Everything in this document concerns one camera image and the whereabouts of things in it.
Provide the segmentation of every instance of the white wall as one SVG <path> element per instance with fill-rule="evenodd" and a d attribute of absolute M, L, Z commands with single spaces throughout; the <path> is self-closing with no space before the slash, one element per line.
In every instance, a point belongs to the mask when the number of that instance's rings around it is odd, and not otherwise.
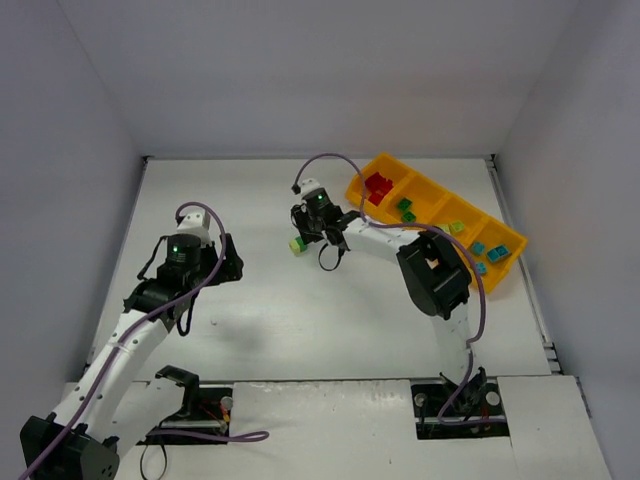
<path fill-rule="evenodd" d="M 498 159 L 565 370 L 640 478 L 640 3 L 584 0 Z"/>
<path fill-rule="evenodd" d="M 141 173 L 56 2 L 0 2 L 0 471 L 90 348 Z"/>
<path fill-rule="evenodd" d="M 577 0 L 61 0 L 144 153 L 494 153 Z"/>

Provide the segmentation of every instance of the red block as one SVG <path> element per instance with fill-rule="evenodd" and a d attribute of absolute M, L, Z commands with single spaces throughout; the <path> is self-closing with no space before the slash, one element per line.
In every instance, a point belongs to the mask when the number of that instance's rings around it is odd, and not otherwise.
<path fill-rule="evenodd" d="M 376 207 L 380 205 L 380 202 L 382 201 L 383 198 L 384 198 L 384 195 L 381 195 L 379 193 L 372 193 L 371 195 L 369 195 L 369 201 L 373 203 Z"/>
<path fill-rule="evenodd" d="M 378 190 L 382 192 L 382 196 L 385 196 L 393 188 L 393 182 L 387 179 L 383 180 L 384 181 L 378 186 Z"/>
<path fill-rule="evenodd" d="M 367 178 L 364 184 L 369 190 L 371 190 L 372 192 L 376 192 L 380 188 L 380 185 L 385 182 L 385 180 L 386 179 L 382 175 L 376 172 L 369 178 Z"/>

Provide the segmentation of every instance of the yellow tray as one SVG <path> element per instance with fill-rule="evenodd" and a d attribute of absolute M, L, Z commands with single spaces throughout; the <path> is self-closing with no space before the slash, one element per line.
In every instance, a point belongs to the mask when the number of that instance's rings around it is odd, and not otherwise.
<path fill-rule="evenodd" d="M 371 194 L 376 192 L 367 189 L 367 200 L 364 203 L 365 212 L 380 222 L 403 223 L 402 216 L 405 212 L 398 208 L 398 203 L 403 198 L 412 202 L 409 210 L 416 216 L 416 222 L 436 226 L 450 226 L 454 222 L 462 222 L 464 230 L 455 234 L 453 231 L 451 233 L 467 249 L 470 249 L 476 242 L 485 246 L 482 254 L 476 255 L 474 253 L 474 258 L 486 267 L 487 271 L 482 276 L 482 280 L 487 293 L 490 293 L 505 277 L 527 246 L 526 237 L 387 153 L 381 153 L 374 158 L 362 169 L 362 173 L 365 179 L 378 173 L 393 182 L 393 187 L 384 195 L 378 205 L 370 201 Z M 352 204 L 360 205 L 362 183 L 358 175 L 351 180 L 346 197 Z M 507 247 L 510 255 L 496 263 L 491 263 L 486 253 L 499 245 Z"/>

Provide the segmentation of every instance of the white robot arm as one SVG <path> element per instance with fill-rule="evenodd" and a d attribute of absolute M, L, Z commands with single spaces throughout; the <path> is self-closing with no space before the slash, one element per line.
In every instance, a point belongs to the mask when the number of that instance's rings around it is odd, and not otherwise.
<path fill-rule="evenodd" d="M 218 258 L 206 210 L 191 212 L 178 221 L 177 233 L 158 241 L 138 275 L 142 282 L 124 302 L 124 313 L 110 341 L 75 389 L 46 419 L 31 417 L 22 428 L 20 439 L 30 466 L 22 478 L 111 478 L 119 458 L 162 420 L 189 414 L 198 397 L 199 378 L 171 366 L 160 370 L 144 390 L 122 401 L 136 373 L 173 327 L 181 335 L 189 333 L 197 297 L 189 293 L 203 285 L 242 278 L 243 262 L 230 234 L 221 235 L 223 258 Z M 145 278 L 162 240 L 167 241 L 165 262 L 158 267 L 156 278 Z M 169 304 L 174 305 L 162 311 Z M 185 313 L 187 322 L 182 327 Z"/>
<path fill-rule="evenodd" d="M 291 210 L 298 237 L 297 247 L 323 241 L 347 251 L 363 252 L 400 266 L 409 296 L 429 316 L 434 327 L 442 375 L 459 385 L 474 359 L 467 340 L 471 331 L 467 300 L 471 277 L 453 246 L 437 235 L 403 228 L 378 229 L 364 221 L 359 212 L 343 213 L 315 179 L 300 184 L 301 202 Z M 471 373 L 481 371 L 477 362 Z"/>

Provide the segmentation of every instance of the red wire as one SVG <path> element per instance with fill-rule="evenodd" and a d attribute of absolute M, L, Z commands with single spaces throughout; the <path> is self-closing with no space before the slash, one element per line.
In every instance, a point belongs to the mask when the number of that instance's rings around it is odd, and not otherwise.
<path fill-rule="evenodd" d="M 211 413 L 209 410 L 207 410 L 206 408 L 204 408 L 204 406 L 200 405 L 200 408 L 207 413 L 210 417 L 212 417 L 214 420 L 217 420 L 218 422 L 220 421 L 220 419 L 218 417 L 216 417 L 213 413 Z"/>

